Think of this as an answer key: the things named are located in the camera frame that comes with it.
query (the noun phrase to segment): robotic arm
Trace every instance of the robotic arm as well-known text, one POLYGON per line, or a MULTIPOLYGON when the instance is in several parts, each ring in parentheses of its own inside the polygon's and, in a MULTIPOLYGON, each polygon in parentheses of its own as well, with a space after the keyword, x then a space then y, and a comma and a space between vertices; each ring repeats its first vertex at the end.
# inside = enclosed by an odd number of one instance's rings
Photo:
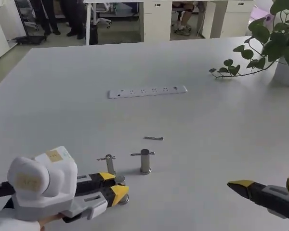
POLYGON ((0 197, 11 195, 15 218, 36 221, 61 213, 70 223, 81 217, 93 219, 122 200, 129 187, 122 177, 109 173, 77 176, 77 165, 65 147, 32 159, 16 158, 8 182, 0 184, 0 197))
POLYGON ((263 185, 251 180, 230 181, 227 185, 240 196, 265 207, 270 213, 289 219, 289 178, 286 187, 263 185))

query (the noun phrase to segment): metal peg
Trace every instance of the metal peg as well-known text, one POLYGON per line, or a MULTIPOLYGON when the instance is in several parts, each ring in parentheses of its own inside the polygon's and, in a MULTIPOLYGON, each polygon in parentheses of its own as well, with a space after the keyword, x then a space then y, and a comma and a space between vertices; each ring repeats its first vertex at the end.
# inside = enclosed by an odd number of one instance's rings
POLYGON ((146 139, 146 140, 163 141, 164 137, 149 137, 149 136, 145 136, 144 139, 146 139))
POLYGON ((150 152, 147 149, 142 149, 140 153, 133 153, 131 156, 140 156, 141 160, 141 167, 140 167, 140 172, 143 175, 148 175, 151 172, 150 168, 150 155, 155 155, 155 152, 150 152))
MULTIPOLYGON (((115 182, 117 185, 125 185, 125 177, 124 176, 116 176, 115 182)), ((128 194, 122 197, 122 199, 119 201, 119 205, 125 205, 130 200, 130 197, 128 194)))
POLYGON ((106 160, 108 173, 110 173, 112 175, 115 175, 116 171, 114 169, 114 163, 112 161, 112 160, 115 160, 115 159, 116 159, 115 156, 112 156, 111 154, 108 154, 104 158, 100 158, 100 159, 97 159, 97 160, 106 160))

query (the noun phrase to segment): floor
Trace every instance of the floor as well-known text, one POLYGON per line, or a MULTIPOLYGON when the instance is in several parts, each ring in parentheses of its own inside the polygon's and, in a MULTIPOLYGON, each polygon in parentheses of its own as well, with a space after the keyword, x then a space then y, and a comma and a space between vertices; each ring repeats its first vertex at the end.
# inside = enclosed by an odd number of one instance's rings
MULTIPOLYGON (((171 30, 171 40, 181 39, 198 39, 196 32, 197 15, 193 15, 189 21, 192 26, 192 34, 189 37, 176 35, 171 30)), ((18 45, 0 58, 0 82, 5 76, 12 70, 13 67, 26 55, 31 48, 36 47, 62 47, 62 46, 81 46, 84 45, 85 41, 77 40, 75 37, 66 37, 66 33, 69 32, 70 28, 66 23, 58 24, 59 30, 61 31, 60 36, 51 34, 47 41, 39 46, 27 46, 18 45)), ((139 21, 113 21, 109 29, 101 25, 98 27, 99 44, 113 44, 113 43, 131 43, 140 42, 139 34, 139 21)))

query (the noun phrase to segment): power socket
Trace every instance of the power socket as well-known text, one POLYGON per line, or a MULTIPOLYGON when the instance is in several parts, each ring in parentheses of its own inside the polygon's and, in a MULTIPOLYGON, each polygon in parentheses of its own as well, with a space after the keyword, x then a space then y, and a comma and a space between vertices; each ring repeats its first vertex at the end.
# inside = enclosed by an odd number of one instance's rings
POLYGON ((187 89, 184 85, 177 85, 172 87, 147 87, 130 90, 110 90, 108 97, 110 99, 117 98, 130 98, 148 95, 167 95, 167 94, 178 94, 187 93, 187 89))

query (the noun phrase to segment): sneaker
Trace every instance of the sneaker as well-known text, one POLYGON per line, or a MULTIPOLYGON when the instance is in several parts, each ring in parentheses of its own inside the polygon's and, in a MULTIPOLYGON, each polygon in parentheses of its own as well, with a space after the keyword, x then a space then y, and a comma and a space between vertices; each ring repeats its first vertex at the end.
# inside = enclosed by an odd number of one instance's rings
POLYGON ((192 30, 192 27, 191 27, 191 25, 189 25, 189 24, 186 25, 186 28, 187 28, 189 31, 192 30))
POLYGON ((74 35, 77 35, 77 34, 78 34, 77 31, 71 30, 70 32, 68 32, 68 33, 66 34, 66 36, 71 37, 71 36, 74 36, 74 35))
POLYGON ((84 33, 84 32, 80 32, 80 33, 77 34, 77 39, 78 39, 78 40, 81 40, 81 39, 83 39, 84 37, 85 37, 85 33, 84 33))
POLYGON ((58 29, 53 30, 53 33, 54 33, 55 35, 61 35, 61 32, 60 32, 58 29))
POLYGON ((183 35, 183 36, 190 36, 191 35, 191 32, 188 30, 187 27, 183 28, 183 29, 178 29, 176 31, 176 34, 177 35, 183 35))
POLYGON ((51 32, 50 30, 46 30, 46 31, 44 32, 44 35, 45 35, 45 36, 49 36, 51 33, 52 33, 52 32, 51 32))

